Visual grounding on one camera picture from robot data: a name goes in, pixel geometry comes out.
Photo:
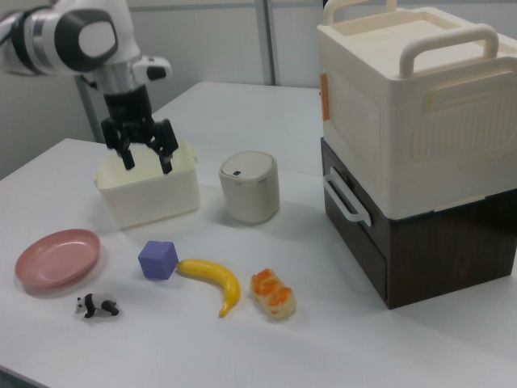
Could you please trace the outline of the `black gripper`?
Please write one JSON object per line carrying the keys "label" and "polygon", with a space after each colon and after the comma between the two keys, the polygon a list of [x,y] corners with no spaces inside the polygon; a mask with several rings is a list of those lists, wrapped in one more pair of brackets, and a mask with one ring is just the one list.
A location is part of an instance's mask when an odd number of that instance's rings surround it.
{"label": "black gripper", "polygon": [[[168,119],[153,123],[152,108],[146,86],[123,94],[104,95],[109,117],[101,122],[105,144],[122,158],[127,171],[135,167],[129,146],[131,140],[149,140],[158,155],[162,172],[172,172],[171,159],[179,144]],[[124,125],[129,127],[129,135]]]}

